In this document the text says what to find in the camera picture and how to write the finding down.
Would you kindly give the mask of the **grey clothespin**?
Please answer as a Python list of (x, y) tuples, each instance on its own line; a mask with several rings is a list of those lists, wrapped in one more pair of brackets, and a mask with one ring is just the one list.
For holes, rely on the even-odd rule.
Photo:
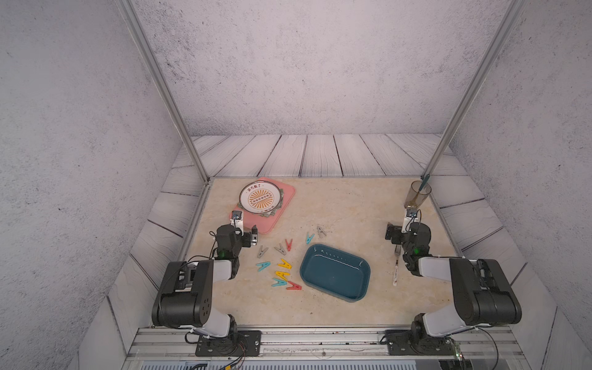
[(265, 255), (265, 253), (268, 251), (268, 248), (264, 247), (264, 246), (260, 246), (259, 251), (257, 253), (257, 258), (261, 259), (263, 258), (263, 256)]
[(324, 228), (321, 227), (320, 225), (317, 226), (317, 234), (319, 235), (320, 238), (327, 237), (327, 234), (326, 234)]
[(285, 256), (288, 252), (287, 250), (283, 247), (282, 244), (279, 244), (277, 247), (274, 248), (276, 251), (278, 251), (280, 254), (282, 254), (283, 256)]

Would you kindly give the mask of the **yellow clothespin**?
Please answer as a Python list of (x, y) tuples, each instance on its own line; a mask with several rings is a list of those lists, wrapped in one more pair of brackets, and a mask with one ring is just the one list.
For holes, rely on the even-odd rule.
[(290, 263), (288, 263), (286, 260), (282, 259), (282, 262), (280, 264), (278, 264), (277, 266), (279, 266), (279, 268), (285, 268), (288, 270), (292, 269), (292, 265)]
[(291, 274), (287, 271), (276, 271), (275, 275), (283, 281), (287, 282)]

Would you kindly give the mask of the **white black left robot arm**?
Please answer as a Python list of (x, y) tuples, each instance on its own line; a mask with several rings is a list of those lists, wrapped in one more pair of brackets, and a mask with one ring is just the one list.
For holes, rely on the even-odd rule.
[(257, 244), (258, 229), (244, 231), (226, 224), (211, 234), (209, 256), (196, 255), (188, 261), (174, 261), (166, 267), (151, 317), (156, 326), (188, 329), (213, 339), (235, 339), (236, 321), (214, 308), (214, 283), (237, 276), (242, 249)]

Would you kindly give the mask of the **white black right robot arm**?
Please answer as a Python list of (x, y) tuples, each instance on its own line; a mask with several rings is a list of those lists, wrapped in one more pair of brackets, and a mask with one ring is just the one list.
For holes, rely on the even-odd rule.
[(402, 260), (412, 275), (452, 285), (452, 304), (414, 318), (409, 330), (413, 346), (434, 347), (473, 328), (521, 321), (522, 308), (498, 261), (435, 257), (430, 254), (431, 237), (431, 229), (419, 222), (405, 227), (388, 224), (385, 232), (385, 239), (402, 249)]

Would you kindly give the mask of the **teal plastic storage box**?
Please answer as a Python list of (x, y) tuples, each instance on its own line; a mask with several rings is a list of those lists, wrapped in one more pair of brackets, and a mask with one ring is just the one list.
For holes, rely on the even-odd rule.
[(300, 276), (308, 287), (347, 302), (357, 302), (366, 296), (371, 268), (359, 256), (316, 244), (306, 251)]

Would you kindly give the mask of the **green checked folded cloth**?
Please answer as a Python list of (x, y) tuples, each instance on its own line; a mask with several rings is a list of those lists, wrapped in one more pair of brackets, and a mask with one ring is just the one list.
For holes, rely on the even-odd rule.
[(276, 213), (282, 208), (284, 202), (284, 191), (282, 189), (280, 189), (280, 199), (279, 199), (279, 203), (277, 204), (277, 206), (272, 209), (271, 211), (259, 214), (260, 217), (271, 217), (276, 215)]

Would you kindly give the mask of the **pink plastic tray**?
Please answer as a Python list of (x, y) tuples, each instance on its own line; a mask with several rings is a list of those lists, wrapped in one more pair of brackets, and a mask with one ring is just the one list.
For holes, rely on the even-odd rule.
[(261, 177), (246, 185), (239, 194), (237, 206), (229, 214), (241, 213), (243, 226), (256, 226), (259, 234), (269, 234), (287, 210), (296, 189), (277, 180)]

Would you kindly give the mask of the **white plate orange sunburst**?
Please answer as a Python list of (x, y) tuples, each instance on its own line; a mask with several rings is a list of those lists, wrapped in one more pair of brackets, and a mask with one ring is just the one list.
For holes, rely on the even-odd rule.
[(275, 210), (282, 200), (280, 188), (266, 180), (247, 185), (239, 195), (239, 205), (252, 214), (267, 214)]

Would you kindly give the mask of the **olive drinking glass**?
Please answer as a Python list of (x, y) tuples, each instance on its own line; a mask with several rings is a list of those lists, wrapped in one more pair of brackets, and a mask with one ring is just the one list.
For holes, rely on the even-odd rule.
[(430, 196), (432, 188), (429, 183), (427, 183), (420, 194), (417, 192), (421, 182), (422, 180), (415, 180), (410, 184), (409, 191), (403, 205), (404, 208), (411, 206), (419, 209), (424, 201)]

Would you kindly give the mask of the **teal pen in glass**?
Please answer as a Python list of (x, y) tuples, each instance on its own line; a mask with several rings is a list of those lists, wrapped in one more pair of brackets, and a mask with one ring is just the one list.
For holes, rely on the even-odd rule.
[(419, 189), (418, 189), (418, 193), (420, 194), (422, 192), (422, 190), (426, 187), (428, 181), (430, 179), (430, 174), (426, 174), (424, 176), (422, 176), (422, 182), (420, 183)]

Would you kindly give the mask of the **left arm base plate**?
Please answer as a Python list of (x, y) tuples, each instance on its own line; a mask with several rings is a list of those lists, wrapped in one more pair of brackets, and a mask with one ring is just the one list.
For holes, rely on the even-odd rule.
[(206, 338), (197, 341), (197, 357), (258, 357), (261, 350), (262, 332), (258, 330), (239, 330), (226, 338)]

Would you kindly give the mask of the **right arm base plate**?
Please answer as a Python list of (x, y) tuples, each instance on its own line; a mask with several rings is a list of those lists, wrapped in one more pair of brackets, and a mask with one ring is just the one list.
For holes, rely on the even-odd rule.
[(423, 332), (387, 330), (381, 345), (386, 345), (390, 356), (455, 356), (456, 348), (451, 339), (435, 338)]

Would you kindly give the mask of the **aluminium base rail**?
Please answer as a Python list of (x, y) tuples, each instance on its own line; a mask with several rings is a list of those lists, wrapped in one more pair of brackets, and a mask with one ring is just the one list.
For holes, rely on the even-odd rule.
[(451, 356), (389, 354), (394, 347), (385, 326), (261, 327), (258, 356), (195, 355), (197, 338), (172, 329), (141, 329), (124, 369), (529, 369), (526, 356), (507, 327), (477, 329), (452, 336)]

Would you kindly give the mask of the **left aluminium frame post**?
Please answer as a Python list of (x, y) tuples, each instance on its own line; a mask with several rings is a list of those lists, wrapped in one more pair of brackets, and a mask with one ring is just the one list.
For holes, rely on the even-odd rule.
[(120, 7), (120, 11), (123, 14), (123, 19), (129, 29), (134, 43), (137, 46), (137, 49), (140, 52), (142, 60), (148, 68), (149, 74), (157, 88), (157, 92), (166, 106), (166, 110), (171, 117), (173, 125), (180, 135), (183, 145), (186, 148), (193, 165), (197, 168), (200, 179), (203, 183), (208, 183), (210, 181), (210, 177), (208, 176), (207, 171), (204, 169), (204, 165), (200, 160), (193, 140), (191, 140), (181, 112), (174, 100), (163, 72), (160, 69), (157, 58), (152, 51), (150, 42), (148, 38), (146, 38), (146, 34), (143, 30), (143, 27), (141, 26), (140, 19), (138, 18), (136, 10), (134, 9), (133, 2), (130, 0), (118, 0), (117, 5)]

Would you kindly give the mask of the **aluminium frame post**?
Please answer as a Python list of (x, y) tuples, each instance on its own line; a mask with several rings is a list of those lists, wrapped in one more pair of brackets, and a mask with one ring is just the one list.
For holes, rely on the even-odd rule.
[(426, 174), (430, 174), (430, 178), (434, 174), (434, 171), (437, 168), (442, 156), (444, 155), (446, 148), (450, 145), (465, 116), (469, 112), (473, 101), (476, 99), (482, 85), (486, 81), (488, 73), (496, 62), (499, 54), (501, 54), (503, 51), (505, 43), (510, 37), (513, 27), (518, 22), (526, 4), (527, 1), (525, 0), (513, 0), (510, 2), (498, 29), (494, 33), (489, 46), (483, 54), (483, 58), (476, 68), (476, 72), (473, 74), (473, 77), (462, 96), (462, 99), (459, 101), (459, 104), (450, 118), (450, 121), (446, 125), (440, 141), (436, 146), (436, 149), (430, 158), (426, 169), (421, 175), (421, 179), (422, 176)]
[(204, 165), (200, 160), (193, 140), (191, 140), (181, 112), (174, 100), (163, 72), (160, 69), (157, 58), (152, 51), (150, 42), (148, 38), (146, 38), (146, 34), (143, 30), (143, 27), (141, 26), (140, 19), (138, 18), (136, 10), (134, 9), (133, 2), (130, 0), (118, 0), (117, 5), (120, 7), (120, 11), (123, 14), (123, 19), (129, 29), (134, 43), (137, 46), (137, 49), (140, 52), (142, 60), (148, 68), (149, 74), (157, 88), (157, 92), (166, 106), (166, 110), (171, 117), (173, 125), (180, 135), (183, 145), (186, 148), (193, 165), (197, 168), (200, 179), (203, 183), (208, 183), (210, 181), (210, 177), (208, 176), (207, 171), (204, 169)]

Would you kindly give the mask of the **right aluminium frame post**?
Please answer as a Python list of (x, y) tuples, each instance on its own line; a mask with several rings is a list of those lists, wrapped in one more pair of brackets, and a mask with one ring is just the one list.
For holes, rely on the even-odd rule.
[(437, 168), (442, 156), (444, 155), (446, 148), (450, 145), (465, 116), (469, 112), (473, 101), (476, 99), (482, 85), (486, 81), (488, 73), (496, 62), (499, 54), (501, 54), (503, 51), (505, 43), (510, 37), (513, 27), (518, 22), (526, 4), (527, 1), (525, 0), (513, 0), (510, 2), (498, 29), (494, 33), (489, 46), (483, 54), (483, 58), (476, 68), (476, 72), (473, 74), (473, 77), (462, 96), (462, 99), (459, 101), (459, 104), (450, 118), (450, 121), (446, 125), (440, 141), (436, 146), (436, 149), (430, 158), (426, 169), (421, 175), (421, 179), (422, 176), (426, 174), (430, 174), (430, 178), (434, 174), (434, 171)]

